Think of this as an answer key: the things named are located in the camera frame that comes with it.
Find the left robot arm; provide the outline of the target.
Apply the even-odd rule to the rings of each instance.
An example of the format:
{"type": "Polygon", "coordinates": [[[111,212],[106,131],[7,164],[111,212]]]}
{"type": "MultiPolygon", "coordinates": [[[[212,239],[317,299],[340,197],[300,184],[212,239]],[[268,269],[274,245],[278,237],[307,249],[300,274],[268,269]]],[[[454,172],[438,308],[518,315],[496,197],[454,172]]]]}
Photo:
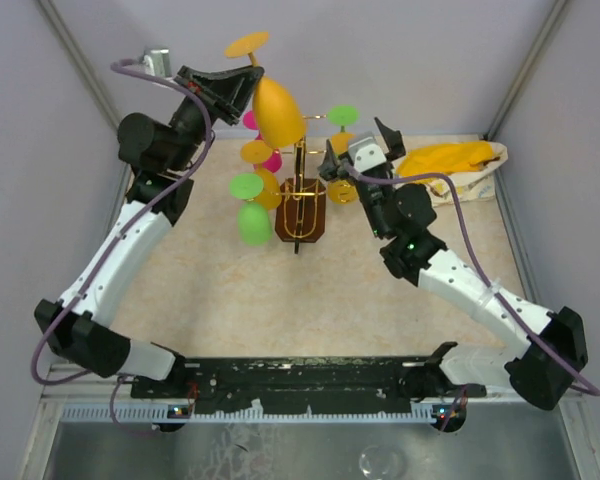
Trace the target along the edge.
{"type": "Polygon", "coordinates": [[[133,340],[112,330],[124,292],[151,251],[177,223],[192,192],[195,172],[213,144],[213,126],[239,122],[258,84],[261,66],[202,72],[183,66],[175,78],[145,72],[140,61],[112,63],[114,72],[183,94],[168,124],[132,113],[119,123],[120,160],[135,178],[125,204],[85,270],[56,301],[34,311],[42,338],[34,353],[55,355],[101,378],[145,377],[174,397],[188,384],[183,357],[166,347],[133,340]]]}

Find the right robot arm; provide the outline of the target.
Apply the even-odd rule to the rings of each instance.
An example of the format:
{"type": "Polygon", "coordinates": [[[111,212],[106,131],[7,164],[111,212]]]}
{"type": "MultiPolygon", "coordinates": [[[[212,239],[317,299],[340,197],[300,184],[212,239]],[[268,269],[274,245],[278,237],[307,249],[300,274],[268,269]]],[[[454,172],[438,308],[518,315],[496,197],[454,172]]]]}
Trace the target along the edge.
{"type": "Polygon", "coordinates": [[[474,172],[477,162],[447,153],[446,145],[407,151],[399,131],[382,122],[376,126],[377,134],[327,140],[320,177],[347,180],[356,188],[374,236],[386,242],[380,255],[393,277],[444,299],[504,345],[452,347],[427,370],[428,387],[441,396],[459,386],[511,387],[542,410],[554,409],[569,390],[600,395],[582,373],[588,352],[581,316],[513,294],[481,266],[454,184],[474,172]],[[437,159],[437,152],[445,155],[437,159]],[[468,261],[430,231],[437,218],[430,190],[437,183],[452,198],[468,261]]]}

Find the green wine glass back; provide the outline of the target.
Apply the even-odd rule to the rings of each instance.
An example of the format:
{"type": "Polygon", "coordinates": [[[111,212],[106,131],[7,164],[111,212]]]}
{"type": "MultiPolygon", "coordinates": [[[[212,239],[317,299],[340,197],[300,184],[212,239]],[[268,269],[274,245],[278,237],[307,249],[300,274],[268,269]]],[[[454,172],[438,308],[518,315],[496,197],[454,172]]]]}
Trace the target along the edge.
{"type": "Polygon", "coordinates": [[[332,107],[327,113],[327,120],[339,128],[339,132],[330,138],[331,145],[336,154],[341,154],[347,150],[348,142],[354,137],[354,134],[347,131],[347,128],[354,125],[359,117],[359,112],[352,105],[337,105],[332,107]]]}

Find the green wine glass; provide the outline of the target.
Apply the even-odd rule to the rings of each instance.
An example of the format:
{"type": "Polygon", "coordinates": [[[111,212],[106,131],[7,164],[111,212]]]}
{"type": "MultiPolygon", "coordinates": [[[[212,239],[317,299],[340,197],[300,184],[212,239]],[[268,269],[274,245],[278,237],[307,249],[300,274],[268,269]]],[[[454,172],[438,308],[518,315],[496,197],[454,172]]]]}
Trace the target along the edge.
{"type": "Polygon", "coordinates": [[[354,137],[354,134],[347,131],[347,128],[354,125],[359,117],[359,112],[352,105],[337,105],[332,107],[327,113],[327,120],[339,128],[339,132],[330,138],[331,145],[336,154],[341,154],[347,150],[348,142],[354,137]]]}
{"type": "Polygon", "coordinates": [[[268,211],[256,198],[264,191],[264,181],[255,173],[236,175],[229,184],[230,194],[242,201],[237,223],[241,240],[249,246],[267,243],[272,236],[268,211]]]}

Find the green wine glass front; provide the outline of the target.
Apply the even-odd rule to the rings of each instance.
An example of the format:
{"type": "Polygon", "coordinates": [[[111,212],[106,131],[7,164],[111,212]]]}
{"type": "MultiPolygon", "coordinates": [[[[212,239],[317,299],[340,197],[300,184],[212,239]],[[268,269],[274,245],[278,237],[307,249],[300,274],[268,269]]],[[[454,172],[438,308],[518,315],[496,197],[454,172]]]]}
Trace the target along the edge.
{"type": "Polygon", "coordinates": [[[229,184],[230,194],[242,201],[237,223],[241,240],[249,246],[267,243],[272,236],[268,211],[256,198],[264,191],[264,181],[255,173],[236,175],[229,184]]]}

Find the pink wine glass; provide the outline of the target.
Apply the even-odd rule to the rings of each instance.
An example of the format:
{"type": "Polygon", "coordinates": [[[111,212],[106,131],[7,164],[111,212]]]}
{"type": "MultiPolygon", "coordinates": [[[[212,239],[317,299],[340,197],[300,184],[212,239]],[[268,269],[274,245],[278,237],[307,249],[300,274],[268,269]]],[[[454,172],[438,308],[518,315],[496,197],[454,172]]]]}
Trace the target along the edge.
{"type": "Polygon", "coordinates": [[[256,131],[257,136],[242,146],[241,159],[252,165],[254,169],[263,168],[271,173],[278,172],[282,167],[281,154],[264,142],[254,112],[249,110],[244,115],[242,122],[247,129],[256,131]]]}

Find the orange wine glass front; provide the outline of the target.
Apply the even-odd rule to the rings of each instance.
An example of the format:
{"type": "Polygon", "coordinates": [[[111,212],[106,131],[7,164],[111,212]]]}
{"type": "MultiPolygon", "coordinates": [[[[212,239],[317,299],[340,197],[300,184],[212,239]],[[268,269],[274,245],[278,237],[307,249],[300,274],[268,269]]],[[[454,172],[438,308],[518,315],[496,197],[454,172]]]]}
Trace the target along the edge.
{"type": "Polygon", "coordinates": [[[256,196],[255,202],[262,205],[266,210],[277,209],[282,201],[282,197],[275,173],[271,173],[263,168],[254,169],[254,173],[262,179],[264,184],[263,190],[256,196]]]}

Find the orange wine glass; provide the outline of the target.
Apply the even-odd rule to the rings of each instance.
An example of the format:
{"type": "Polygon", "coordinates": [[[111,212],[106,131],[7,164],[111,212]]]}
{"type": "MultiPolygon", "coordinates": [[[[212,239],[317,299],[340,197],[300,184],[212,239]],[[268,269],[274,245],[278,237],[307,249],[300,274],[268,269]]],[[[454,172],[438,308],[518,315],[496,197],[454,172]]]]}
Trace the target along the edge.
{"type": "MultiPolygon", "coordinates": [[[[232,42],[224,51],[227,58],[248,56],[253,67],[259,66],[257,49],[269,39],[259,31],[232,42]]],[[[262,140],[272,149],[281,149],[302,140],[307,132],[304,116],[291,93],[280,83],[264,75],[255,88],[252,111],[262,140]]]]}
{"type": "Polygon", "coordinates": [[[335,204],[348,204],[358,199],[355,186],[347,180],[336,180],[327,185],[327,196],[335,204]]]}
{"type": "Polygon", "coordinates": [[[255,202],[262,205],[266,210],[277,209],[282,201],[282,197],[275,173],[271,173],[263,168],[254,169],[254,173],[262,179],[264,184],[263,190],[256,196],[255,202]]]}

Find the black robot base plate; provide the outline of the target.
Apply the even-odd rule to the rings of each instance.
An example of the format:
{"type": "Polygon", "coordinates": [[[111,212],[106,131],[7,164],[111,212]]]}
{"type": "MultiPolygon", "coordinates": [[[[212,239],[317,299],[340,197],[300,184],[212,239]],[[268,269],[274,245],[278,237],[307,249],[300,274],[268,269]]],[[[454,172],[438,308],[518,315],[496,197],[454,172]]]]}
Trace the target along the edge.
{"type": "Polygon", "coordinates": [[[176,377],[138,377],[131,397],[183,399],[198,414],[236,413],[258,401],[266,414],[409,413],[413,402],[453,398],[461,386],[441,357],[187,358],[176,377]]]}

